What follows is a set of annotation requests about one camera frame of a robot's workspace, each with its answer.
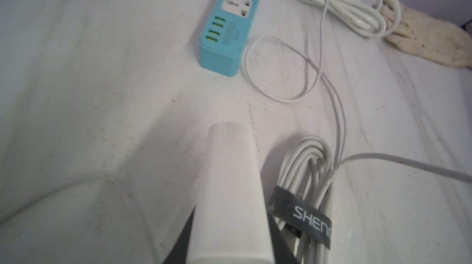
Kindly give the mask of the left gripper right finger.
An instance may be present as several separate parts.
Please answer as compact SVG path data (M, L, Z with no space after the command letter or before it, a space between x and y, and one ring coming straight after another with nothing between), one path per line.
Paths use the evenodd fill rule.
M269 222L272 247L274 250L275 264L298 264L299 262L296 260L292 251L283 239L282 233L275 223L273 216L268 213L267 218Z

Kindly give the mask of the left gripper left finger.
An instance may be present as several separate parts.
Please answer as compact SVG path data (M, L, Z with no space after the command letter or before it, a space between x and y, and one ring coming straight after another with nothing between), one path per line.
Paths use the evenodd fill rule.
M174 244L172 250L167 255L163 264L185 264L188 254L188 246L191 236L191 228L194 219L195 209L192 210L183 230L179 234L179 237Z

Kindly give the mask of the turquoise power strip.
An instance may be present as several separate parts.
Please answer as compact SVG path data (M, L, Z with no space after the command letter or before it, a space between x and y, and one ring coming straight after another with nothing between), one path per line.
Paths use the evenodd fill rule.
M240 67L259 0L216 0L199 40L204 69L233 77Z

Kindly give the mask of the cream knitted glove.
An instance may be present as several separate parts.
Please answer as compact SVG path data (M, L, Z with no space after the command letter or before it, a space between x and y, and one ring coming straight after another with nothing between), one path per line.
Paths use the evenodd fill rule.
M384 38L400 51L441 65L472 66L472 38L467 32L404 4L399 26Z

